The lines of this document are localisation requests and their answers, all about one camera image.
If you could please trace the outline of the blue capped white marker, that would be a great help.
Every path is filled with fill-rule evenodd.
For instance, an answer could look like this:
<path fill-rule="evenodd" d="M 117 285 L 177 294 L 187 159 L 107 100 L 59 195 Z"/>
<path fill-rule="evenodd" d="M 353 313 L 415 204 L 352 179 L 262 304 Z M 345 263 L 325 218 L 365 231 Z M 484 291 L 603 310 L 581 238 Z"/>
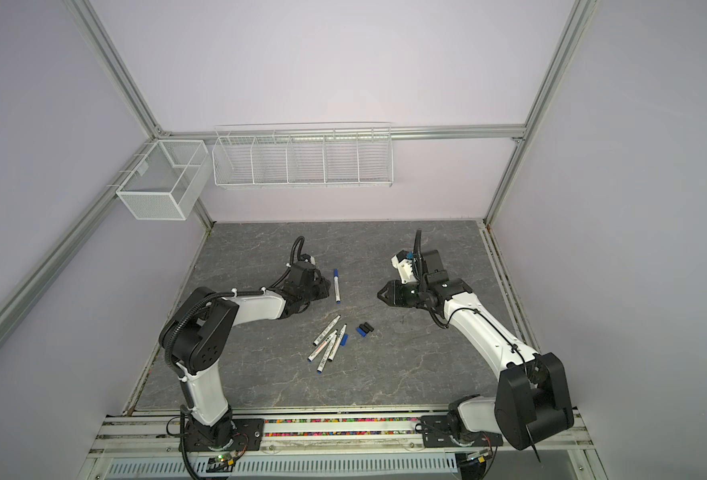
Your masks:
<path fill-rule="evenodd" d="M 338 269 L 333 269 L 333 287 L 334 287 L 334 298 L 336 304 L 341 304 L 341 292 L 340 292 L 340 282 L 339 282 L 339 271 Z"/>

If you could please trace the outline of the white marker black tip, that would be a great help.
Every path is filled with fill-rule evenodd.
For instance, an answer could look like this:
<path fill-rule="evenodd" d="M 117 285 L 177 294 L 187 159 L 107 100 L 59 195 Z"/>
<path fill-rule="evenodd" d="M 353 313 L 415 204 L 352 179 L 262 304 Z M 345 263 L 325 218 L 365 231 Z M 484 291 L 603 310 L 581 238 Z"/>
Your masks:
<path fill-rule="evenodd" d="M 329 322 L 329 324 L 327 324 L 327 326 L 319 333 L 319 336 L 317 336 L 317 338 L 313 341 L 314 346 L 319 346 L 321 342 L 325 340 L 326 336 L 333 330 L 333 327 L 337 324 L 337 322 L 339 322 L 339 319 L 340 315 L 337 315 L 333 318 L 333 320 L 331 320 L 331 322 Z"/>

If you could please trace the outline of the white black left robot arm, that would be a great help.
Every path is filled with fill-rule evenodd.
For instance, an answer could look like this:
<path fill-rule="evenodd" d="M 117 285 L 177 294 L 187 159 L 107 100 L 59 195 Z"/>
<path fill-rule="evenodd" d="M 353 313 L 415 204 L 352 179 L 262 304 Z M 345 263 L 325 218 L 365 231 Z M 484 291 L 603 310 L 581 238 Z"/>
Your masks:
<path fill-rule="evenodd" d="M 331 282 L 308 260 L 289 266 L 275 285 L 216 292 L 199 287 L 159 334 L 164 363 L 175 374 L 184 403 L 181 437 L 205 449 L 223 450 L 236 436 L 232 408 L 221 385 L 219 360 L 233 327 L 286 319 L 329 296 Z"/>

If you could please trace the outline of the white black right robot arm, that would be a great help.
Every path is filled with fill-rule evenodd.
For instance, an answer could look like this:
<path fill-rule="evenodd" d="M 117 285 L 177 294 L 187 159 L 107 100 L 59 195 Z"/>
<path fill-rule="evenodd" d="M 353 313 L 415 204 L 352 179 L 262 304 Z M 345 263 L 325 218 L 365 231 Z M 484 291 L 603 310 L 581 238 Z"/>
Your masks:
<path fill-rule="evenodd" d="M 499 434 L 525 450 L 575 425 L 563 362 L 510 332 L 483 305 L 467 282 L 450 278 L 437 250 L 401 250 L 391 258 L 399 278 L 379 292 L 388 306 L 425 310 L 437 326 L 455 328 L 479 352 L 495 378 L 495 397 L 463 397 L 449 404 L 449 436 L 469 444 L 483 433 Z"/>

